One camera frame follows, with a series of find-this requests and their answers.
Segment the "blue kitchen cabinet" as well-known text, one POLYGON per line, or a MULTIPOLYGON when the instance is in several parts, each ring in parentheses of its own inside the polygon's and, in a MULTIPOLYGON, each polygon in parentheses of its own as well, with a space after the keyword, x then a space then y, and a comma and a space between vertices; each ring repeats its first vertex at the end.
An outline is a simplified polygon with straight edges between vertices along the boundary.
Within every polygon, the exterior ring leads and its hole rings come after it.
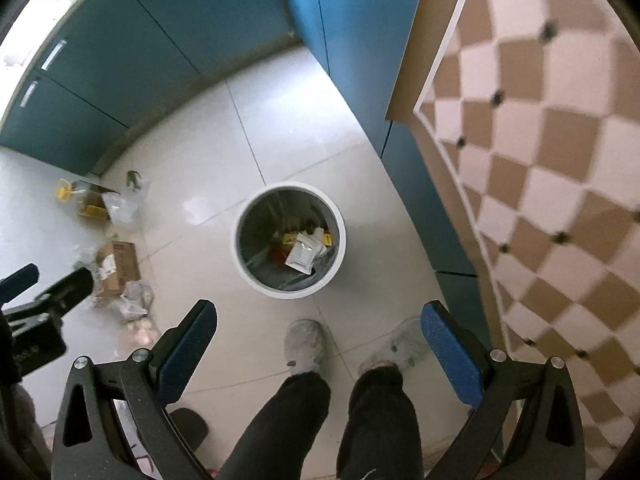
POLYGON ((396 186, 457 320, 487 340, 477 274, 407 125, 387 118, 419 0, 80 0, 51 28, 34 0, 2 13, 26 72, 1 142, 100 174, 143 127, 209 82, 301 41, 362 125, 396 186))

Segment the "white packet in bin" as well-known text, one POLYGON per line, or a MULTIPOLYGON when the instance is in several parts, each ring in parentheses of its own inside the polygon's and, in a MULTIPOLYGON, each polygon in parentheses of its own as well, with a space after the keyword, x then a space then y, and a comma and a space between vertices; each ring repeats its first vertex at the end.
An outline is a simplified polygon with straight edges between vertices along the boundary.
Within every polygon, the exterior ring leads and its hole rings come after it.
POLYGON ((297 272, 310 275, 314 262, 326 252, 326 246, 317 237, 297 233, 285 264, 297 272))

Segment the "brown cardboard box on floor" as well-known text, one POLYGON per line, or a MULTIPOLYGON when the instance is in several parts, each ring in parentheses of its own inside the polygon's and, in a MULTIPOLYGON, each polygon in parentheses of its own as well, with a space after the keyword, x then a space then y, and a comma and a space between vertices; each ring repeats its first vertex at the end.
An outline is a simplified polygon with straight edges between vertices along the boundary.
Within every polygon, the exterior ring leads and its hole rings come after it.
POLYGON ((100 288, 99 297, 119 297, 129 282, 141 278, 134 244, 111 240, 96 253, 100 288))

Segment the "white round trash bin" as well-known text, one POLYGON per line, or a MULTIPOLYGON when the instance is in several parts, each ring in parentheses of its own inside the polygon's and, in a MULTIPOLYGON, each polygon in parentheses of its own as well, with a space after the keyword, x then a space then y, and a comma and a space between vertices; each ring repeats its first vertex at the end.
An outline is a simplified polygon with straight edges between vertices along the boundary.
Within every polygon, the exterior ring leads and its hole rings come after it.
POLYGON ((250 198, 231 237, 231 255, 242 278, 281 300, 320 292, 341 269, 346 249, 346 223, 337 204, 318 188, 294 181, 269 185, 250 198), (297 233, 317 237, 326 246, 310 275, 285 264, 297 233))

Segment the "yellow capped oil bottle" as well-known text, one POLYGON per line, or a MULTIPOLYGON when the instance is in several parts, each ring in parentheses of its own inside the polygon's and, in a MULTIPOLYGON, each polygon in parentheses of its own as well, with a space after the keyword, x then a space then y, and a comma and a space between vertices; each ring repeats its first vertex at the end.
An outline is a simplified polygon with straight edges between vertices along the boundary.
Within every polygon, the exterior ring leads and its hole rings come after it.
POLYGON ((114 193, 114 190, 85 180, 60 179, 55 198, 61 204, 70 205, 78 216, 108 220, 110 216, 102 197, 105 193, 114 193))

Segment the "right black trouser leg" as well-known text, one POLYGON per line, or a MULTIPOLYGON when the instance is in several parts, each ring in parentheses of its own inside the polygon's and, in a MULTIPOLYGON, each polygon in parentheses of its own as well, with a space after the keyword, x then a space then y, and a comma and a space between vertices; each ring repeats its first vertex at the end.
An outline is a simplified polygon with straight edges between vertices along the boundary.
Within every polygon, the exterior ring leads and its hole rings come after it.
POLYGON ((422 479, 416 410, 395 365, 364 372, 349 399, 348 421, 336 460, 339 479, 422 479))

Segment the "clear plastic bag with greens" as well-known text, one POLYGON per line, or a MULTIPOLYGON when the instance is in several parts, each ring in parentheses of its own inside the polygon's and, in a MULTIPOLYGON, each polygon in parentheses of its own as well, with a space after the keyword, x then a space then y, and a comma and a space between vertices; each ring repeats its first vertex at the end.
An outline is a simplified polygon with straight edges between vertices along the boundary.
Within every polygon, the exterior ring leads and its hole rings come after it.
POLYGON ((105 192, 102 200, 113 226, 134 231, 139 227, 142 209, 149 194, 150 181, 137 170, 128 170, 120 192, 105 192))

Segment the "checkered beige table cloth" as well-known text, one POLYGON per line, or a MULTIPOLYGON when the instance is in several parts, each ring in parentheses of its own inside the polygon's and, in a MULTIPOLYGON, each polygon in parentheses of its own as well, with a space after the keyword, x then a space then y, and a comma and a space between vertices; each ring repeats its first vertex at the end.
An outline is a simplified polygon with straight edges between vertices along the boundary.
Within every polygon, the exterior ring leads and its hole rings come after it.
POLYGON ((491 336, 562 358, 601 479, 639 427, 639 49, 613 0, 419 0, 388 112, 491 336))

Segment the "left grey slipper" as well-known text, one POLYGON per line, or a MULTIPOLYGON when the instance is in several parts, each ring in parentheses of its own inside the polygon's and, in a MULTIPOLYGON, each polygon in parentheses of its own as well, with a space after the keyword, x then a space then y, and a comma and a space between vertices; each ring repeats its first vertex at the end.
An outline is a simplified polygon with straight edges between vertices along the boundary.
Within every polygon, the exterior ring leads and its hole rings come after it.
POLYGON ((326 352, 321 324, 309 318, 291 323, 285 332, 283 350, 292 376, 320 373, 326 352))

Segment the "left black trouser leg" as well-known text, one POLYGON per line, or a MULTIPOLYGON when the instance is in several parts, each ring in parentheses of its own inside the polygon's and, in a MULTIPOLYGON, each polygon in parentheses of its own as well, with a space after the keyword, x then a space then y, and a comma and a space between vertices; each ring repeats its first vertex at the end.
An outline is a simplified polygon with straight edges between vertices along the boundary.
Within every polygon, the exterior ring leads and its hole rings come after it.
POLYGON ((317 373, 286 378, 244 430, 219 479, 298 479, 329 414, 331 390, 317 373))

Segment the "grey slipper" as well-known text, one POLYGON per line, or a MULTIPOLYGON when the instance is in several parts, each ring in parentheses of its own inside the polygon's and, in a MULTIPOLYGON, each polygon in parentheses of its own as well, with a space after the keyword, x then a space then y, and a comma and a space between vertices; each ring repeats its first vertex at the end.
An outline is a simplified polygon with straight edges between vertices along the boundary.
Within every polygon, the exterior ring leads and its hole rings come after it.
POLYGON ((358 374, 362 376, 369 370, 384 366, 395 367, 404 372, 414 367, 429 351, 420 318, 407 318, 388 335, 378 350, 361 363, 358 374))
POLYGON ((321 324, 309 318, 291 323, 285 332, 283 350, 292 376, 320 373, 326 352, 321 324))

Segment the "black trouser leg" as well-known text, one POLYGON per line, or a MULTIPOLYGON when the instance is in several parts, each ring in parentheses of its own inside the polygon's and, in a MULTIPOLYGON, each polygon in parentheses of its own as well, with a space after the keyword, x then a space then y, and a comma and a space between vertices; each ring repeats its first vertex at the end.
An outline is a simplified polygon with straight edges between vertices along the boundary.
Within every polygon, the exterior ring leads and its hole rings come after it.
POLYGON ((244 430, 219 479, 298 479, 329 414, 331 390, 317 373, 286 378, 244 430))
POLYGON ((336 460, 339 479, 422 479, 416 410, 395 365, 364 372, 349 399, 348 421, 336 460))

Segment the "right grey slipper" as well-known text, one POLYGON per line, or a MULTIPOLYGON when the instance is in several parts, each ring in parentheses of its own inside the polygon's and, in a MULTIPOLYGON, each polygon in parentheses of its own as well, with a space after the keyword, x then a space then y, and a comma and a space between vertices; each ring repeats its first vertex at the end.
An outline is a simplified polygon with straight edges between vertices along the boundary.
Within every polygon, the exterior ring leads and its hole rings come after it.
POLYGON ((358 374, 362 376, 369 370, 384 366, 395 367, 404 372, 414 367, 429 351, 420 318, 407 318, 388 335, 378 350, 361 363, 358 374))

